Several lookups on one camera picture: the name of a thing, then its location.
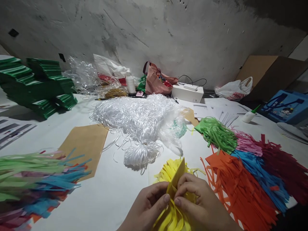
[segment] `hand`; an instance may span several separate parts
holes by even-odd
[[[166,194],[168,184],[159,182],[142,189],[117,231],[151,230],[170,202],[170,195]]]
[[[196,204],[182,197],[186,192],[198,196]],[[242,231],[230,217],[208,183],[192,174],[185,173],[179,179],[174,203],[182,209],[192,221],[191,225],[197,229]]]

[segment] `red paper strip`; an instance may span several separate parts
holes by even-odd
[[[276,207],[255,178],[244,168],[240,159],[220,151],[206,158],[209,184],[235,221],[241,221],[245,230],[270,230],[276,224]]]
[[[261,135],[261,141],[255,143],[262,147],[264,169],[281,178],[286,190],[295,200],[302,204],[308,204],[308,169],[300,165],[289,153],[281,150],[280,144],[265,142],[265,135]]]

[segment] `table surface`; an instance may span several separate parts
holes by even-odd
[[[82,95],[75,95],[78,104],[63,114],[55,113],[47,120],[37,122],[38,126],[24,136],[15,140],[2,150],[0,156],[32,153],[41,149],[58,148],[65,140],[69,132],[75,126],[92,124],[89,119],[91,110],[97,101],[95,97],[83,99]],[[8,102],[12,110],[0,113],[0,116],[10,116],[17,119],[33,118],[35,115],[30,110]],[[193,103],[179,100],[183,106],[193,108]],[[224,105],[225,103],[237,104],[223,98],[205,99],[207,104]],[[276,124],[261,116],[255,117],[252,123],[244,123],[240,120],[241,115],[232,123],[237,129],[251,134],[256,140],[260,140],[261,134],[266,139],[281,144],[282,150],[292,154],[304,167],[308,167],[307,145],[282,136],[276,130]],[[118,134],[108,133],[105,146],[110,144]],[[212,154],[211,148],[198,132],[190,132],[181,138],[182,149],[189,168],[204,169],[200,157],[206,158]],[[40,219],[33,225],[33,231],[45,230],[74,230],[84,231],[89,227],[91,230],[116,230],[125,219],[131,205],[140,190],[154,181],[154,174],[160,172],[163,164],[168,159],[177,159],[179,156],[164,147],[160,149],[160,155],[153,164],[149,164],[142,172],[127,168],[123,164],[124,151],[116,145],[104,151],[98,163],[95,177],[82,181],[81,187],[77,188],[61,205],[55,209],[49,218]],[[291,198],[287,207],[296,205]]]

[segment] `paper fringe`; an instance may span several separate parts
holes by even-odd
[[[242,160],[246,170],[255,177],[277,209],[284,214],[287,210],[286,203],[290,196],[285,190],[283,181],[265,171],[262,158],[255,156],[253,153],[235,150],[231,155]]]
[[[194,171],[199,170],[199,169],[190,170],[189,168],[187,168],[186,165],[187,164],[185,164],[184,159],[183,160],[177,159],[174,161],[171,159],[168,160],[167,163],[164,164],[160,173],[154,176],[157,178],[154,183],[168,181],[172,182],[172,185],[174,183],[175,187],[177,187],[177,182],[174,182],[173,180],[173,178],[176,178],[175,175],[177,175],[177,179],[179,179],[185,172],[193,174]],[[153,230],[181,231],[185,227],[186,231],[191,231],[192,229],[186,215],[182,213],[174,204],[173,197],[175,195],[176,188],[174,189],[173,187],[174,185],[172,187],[168,187],[167,189],[167,193],[170,194],[171,197],[169,206],[158,217],[153,226]],[[195,203],[196,201],[196,196],[194,194],[186,193],[184,197],[193,203]]]
[[[255,142],[262,148],[264,169],[281,178],[290,196],[302,204],[308,204],[308,169],[300,165],[289,153],[281,150],[280,144],[266,143],[265,135],[261,135],[261,141]]]
[[[0,158],[0,230],[30,230],[31,218],[36,222],[47,218],[86,176],[85,164],[72,166],[73,159],[53,159],[53,154],[32,153]]]
[[[206,158],[209,184],[235,221],[241,221],[244,230],[270,230],[276,224],[275,205],[254,177],[244,168],[240,159],[220,151]]]
[[[220,121],[213,117],[202,118],[195,129],[203,134],[203,138],[218,149],[231,154],[237,147],[237,138],[233,131],[226,128]]]
[[[252,152],[256,156],[262,156],[262,148],[255,144],[254,139],[250,134],[236,130],[234,127],[231,127],[231,130],[237,137],[236,150]]]

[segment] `green paper fringe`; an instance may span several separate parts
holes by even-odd
[[[237,147],[234,132],[213,117],[202,118],[195,129],[203,134],[203,138],[209,143],[208,147],[211,143],[218,147],[218,153],[221,149],[230,155]]]

